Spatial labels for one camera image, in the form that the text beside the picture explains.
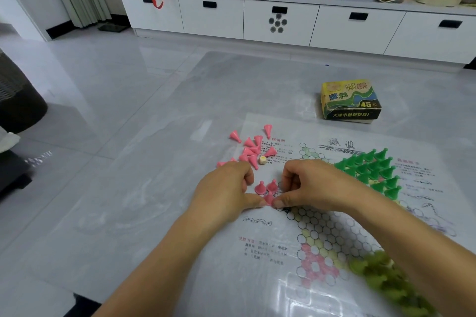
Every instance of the gray tile floor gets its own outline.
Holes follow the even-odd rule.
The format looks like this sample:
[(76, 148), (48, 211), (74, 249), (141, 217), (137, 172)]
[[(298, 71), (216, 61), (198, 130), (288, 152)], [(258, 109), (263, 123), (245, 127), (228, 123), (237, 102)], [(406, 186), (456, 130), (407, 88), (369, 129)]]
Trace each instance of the gray tile floor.
[[(38, 280), (21, 257), (75, 205), (89, 181), (136, 142), (134, 138), (141, 135), (137, 132), (158, 115), (161, 104), (205, 53), (219, 50), (356, 65), (355, 60), (338, 54), (317, 54), (299, 47), (193, 36), (137, 38), (130, 29), (114, 34), (94, 27), (50, 43), (0, 34), (0, 48), (49, 104), (47, 115), (22, 132), (14, 148), (31, 163), (33, 182), (0, 200), (2, 317), (60, 317), (74, 305), (72, 291)], [(368, 58), (362, 63), (369, 67)], [(395, 73), (395, 67), (387, 68)]]

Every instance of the fingernail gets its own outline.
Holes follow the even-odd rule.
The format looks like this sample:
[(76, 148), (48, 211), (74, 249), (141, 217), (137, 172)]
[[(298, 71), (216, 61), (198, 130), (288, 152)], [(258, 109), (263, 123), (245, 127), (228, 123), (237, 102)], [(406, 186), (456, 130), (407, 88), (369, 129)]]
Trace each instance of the fingernail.
[(284, 207), (284, 203), (280, 200), (273, 200), (273, 208), (283, 208)]

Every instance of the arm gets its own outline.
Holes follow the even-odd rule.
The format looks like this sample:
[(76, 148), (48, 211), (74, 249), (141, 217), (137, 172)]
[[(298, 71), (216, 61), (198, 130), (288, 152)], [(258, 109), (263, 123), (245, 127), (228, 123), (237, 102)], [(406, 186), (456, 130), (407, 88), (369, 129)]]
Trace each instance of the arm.
[(319, 160), (286, 163), (275, 208), (310, 205), (360, 223), (444, 316), (476, 316), (476, 256), (365, 184)]
[(253, 171), (246, 162), (229, 162), (207, 174), (187, 211), (94, 317), (171, 316), (188, 273), (207, 242), (243, 209), (266, 205), (257, 194), (244, 193), (253, 182)]

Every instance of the white cabinet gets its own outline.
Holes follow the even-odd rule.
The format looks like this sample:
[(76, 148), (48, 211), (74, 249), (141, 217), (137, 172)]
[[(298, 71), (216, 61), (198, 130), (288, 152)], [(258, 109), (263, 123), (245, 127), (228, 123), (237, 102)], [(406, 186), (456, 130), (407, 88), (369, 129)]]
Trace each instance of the white cabinet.
[(476, 17), (407, 12), (385, 55), (469, 63), (476, 56)]
[(243, 39), (243, 0), (178, 0), (185, 33)]
[(384, 54), (405, 12), (321, 6), (310, 46)]
[(309, 46), (318, 5), (245, 0), (247, 40)]
[(133, 28), (183, 32), (179, 0), (164, 0), (161, 9), (152, 0), (122, 0)]

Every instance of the pink game piece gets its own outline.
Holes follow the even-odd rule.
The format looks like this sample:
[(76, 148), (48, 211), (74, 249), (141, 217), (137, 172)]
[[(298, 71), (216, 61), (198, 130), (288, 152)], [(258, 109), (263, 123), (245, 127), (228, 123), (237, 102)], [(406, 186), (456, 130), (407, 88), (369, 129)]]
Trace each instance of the pink game piece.
[(273, 179), (273, 181), (266, 186), (266, 189), (268, 190), (269, 193), (273, 194), (277, 192), (277, 184), (276, 184), (276, 179)]
[(264, 128), (265, 128), (266, 136), (268, 137), (268, 139), (271, 139), (271, 129), (273, 128), (273, 126), (271, 124), (266, 124)]
[(255, 144), (253, 143), (253, 140), (251, 140), (250, 137), (248, 137), (248, 139), (245, 140), (245, 146), (247, 146), (247, 147), (255, 147)]
[(238, 143), (241, 143), (241, 139), (239, 138), (238, 132), (233, 131), (230, 133), (230, 138), (236, 140)]
[(258, 170), (258, 158), (256, 154), (252, 154), (248, 157), (248, 162), (255, 167), (256, 170)]
[(256, 155), (261, 153), (261, 148), (260, 147), (253, 147), (253, 148), (250, 148), (249, 150), (252, 151), (253, 153), (255, 153)]
[(255, 143), (258, 147), (261, 147), (261, 142), (263, 140), (263, 136), (262, 135), (255, 135)]
[(276, 149), (274, 149), (273, 146), (270, 146), (268, 151), (265, 153), (265, 157), (271, 157), (271, 156), (276, 155), (276, 154), (277, 154)]
[(259, 184), (255, 187), (255, 193), (261, 196), (266, 193), (266, 186), (264, 181), (259, 182)]
[(268, 193), (265, 195), (265, 201), (266, 201), (266, 206), (272, 206), (273, 204), (273, 195), (271, 193)]
[(251, 155), (251, 154), (256, 154), (256, 153), (253, 152), (249, 147), (245, 147), (244, 150), (243, 150), (243, 154)]

